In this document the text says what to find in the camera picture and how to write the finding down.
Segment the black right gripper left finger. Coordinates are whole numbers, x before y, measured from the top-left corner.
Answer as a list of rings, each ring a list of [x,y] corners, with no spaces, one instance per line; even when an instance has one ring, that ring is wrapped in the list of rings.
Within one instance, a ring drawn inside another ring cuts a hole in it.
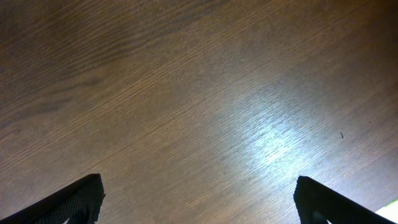
[[[2,219],[1,224],[95,224],[104,198],[101,175],[89,174]]]

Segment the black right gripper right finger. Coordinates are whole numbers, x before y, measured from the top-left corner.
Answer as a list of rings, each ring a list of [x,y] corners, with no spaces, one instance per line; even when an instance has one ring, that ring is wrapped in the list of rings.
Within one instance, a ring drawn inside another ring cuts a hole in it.
[[[294,202],[301,224],[394,224],[307,176],[298,177]]]

